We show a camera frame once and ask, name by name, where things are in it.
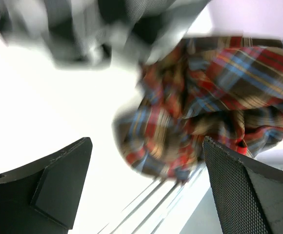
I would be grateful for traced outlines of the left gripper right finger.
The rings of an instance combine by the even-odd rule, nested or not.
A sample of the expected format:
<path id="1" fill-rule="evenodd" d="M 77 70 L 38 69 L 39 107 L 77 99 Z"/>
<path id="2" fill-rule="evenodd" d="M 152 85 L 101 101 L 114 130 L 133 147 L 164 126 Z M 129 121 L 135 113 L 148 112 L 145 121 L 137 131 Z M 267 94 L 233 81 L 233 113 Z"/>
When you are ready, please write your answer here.
<path id="1" fill-rule="evenodd" d="M 203 141 L 210 185 L 224 234 L 283 234 L 283 171 Z"/>

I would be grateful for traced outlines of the red brown plaid shirt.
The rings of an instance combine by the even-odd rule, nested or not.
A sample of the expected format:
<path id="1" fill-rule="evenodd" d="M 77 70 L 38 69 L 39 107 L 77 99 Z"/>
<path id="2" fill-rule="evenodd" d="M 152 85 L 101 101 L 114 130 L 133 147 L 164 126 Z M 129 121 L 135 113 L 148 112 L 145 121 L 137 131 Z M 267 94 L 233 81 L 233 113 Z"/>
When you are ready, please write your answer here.
<path id="1" fill-rule="evenodd" d="M 144 97 L 115 123 L 136 171 L 186 181 L 206 136 L 248 157 L 283 140 L 283 40 L 183 39 L 141 66 Z"/>

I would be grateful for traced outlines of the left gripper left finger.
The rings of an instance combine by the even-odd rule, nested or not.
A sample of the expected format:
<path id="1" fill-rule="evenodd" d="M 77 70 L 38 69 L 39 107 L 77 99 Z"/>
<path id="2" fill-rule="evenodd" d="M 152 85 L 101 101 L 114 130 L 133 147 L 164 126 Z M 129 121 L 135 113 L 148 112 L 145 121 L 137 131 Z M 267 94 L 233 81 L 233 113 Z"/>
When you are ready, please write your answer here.
<path id="1" fill-rule="evenodd" d="M 92 153 L 83 137 L 0 174 L 0 234 L 66 234 L 73 229 Z"/>

